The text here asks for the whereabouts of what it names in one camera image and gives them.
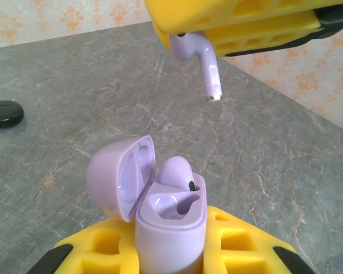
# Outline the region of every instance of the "yellow foam holder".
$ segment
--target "yellow foam holder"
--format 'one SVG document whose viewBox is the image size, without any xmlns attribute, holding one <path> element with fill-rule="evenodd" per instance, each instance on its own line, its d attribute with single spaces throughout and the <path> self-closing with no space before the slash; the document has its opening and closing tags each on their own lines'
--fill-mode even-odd
<svg viewBox="0 0 343 274">
<path fill-rule="evenodd" d="M 55 247 L 71 244 L 73 250 L 55 274 L 139 274 L 134 225 L 111 218 L 63 239 Z M 290 274 L 274 247 L 295 253 L 284 241 L 208 206 L 202 274 Z"/>
<path fill-rule="evenodd" d="M 169 36 L 204 31 L 216 56 L 278 47 L 321 31 L 314 10 L 343 0 L 145 0 L 153 26 Z"/>
</svg>

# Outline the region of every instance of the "marble veining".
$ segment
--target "marble veining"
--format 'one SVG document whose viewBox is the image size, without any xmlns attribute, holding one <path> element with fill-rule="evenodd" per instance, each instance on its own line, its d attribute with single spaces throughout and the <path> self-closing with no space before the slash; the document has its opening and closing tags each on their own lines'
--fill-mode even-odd
<svg viewBox="0 0 343 274">
<path fill-rule="evenodd" d="M 26 113 L 0 130 L 0 274 L 107 218 L 86 190 L 89 157 L 147 134 L 158 167 L 181 155 L 205 177 L 208 204 L 343 273 L 343 129 L 219 66 L 224 99 L 207 103 L 198 61 L 176 60 L 149 23 L 0 49 L 0 100 Z"/>
</svg>

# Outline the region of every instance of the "wallpaper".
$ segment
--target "wallpaper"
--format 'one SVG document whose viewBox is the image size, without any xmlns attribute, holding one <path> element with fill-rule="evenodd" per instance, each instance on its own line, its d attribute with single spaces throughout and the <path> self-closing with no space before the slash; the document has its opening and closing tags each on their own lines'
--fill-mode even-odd
<svg viewBox="0 0 343 274">
<path fill-rule="evenodd" d="M 143 0 L 0 0 L 0 47 L 149 20 Z M 343 127 L 343 31 L 226 60 Z"/>
</svg>

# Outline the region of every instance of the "black round object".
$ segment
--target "black round object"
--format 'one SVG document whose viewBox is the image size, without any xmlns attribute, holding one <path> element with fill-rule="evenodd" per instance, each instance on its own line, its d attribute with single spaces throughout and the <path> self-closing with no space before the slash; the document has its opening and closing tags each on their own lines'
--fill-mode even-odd
<svg viewBox="0 0 343 274">
<path fill-rule="evenodd" d="M 24 118 L 22 106 L 13 101 L 0 101 L 0 128 L 14 127 Z"/>
</svg>

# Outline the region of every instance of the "open case lid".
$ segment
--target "open case lid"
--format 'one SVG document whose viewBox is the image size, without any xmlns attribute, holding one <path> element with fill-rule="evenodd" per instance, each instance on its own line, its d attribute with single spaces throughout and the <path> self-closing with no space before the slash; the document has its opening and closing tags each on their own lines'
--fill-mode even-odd
<svg viewBox="0 0 343 274">
<path fill-rule="evenodd" d="M 156 171 L 151 136 L 123 140 L 99 150 L 87 168 L 87 187 L 94 202 L 109 216 L 130 222 L 142 191 Z"/>
</svg>

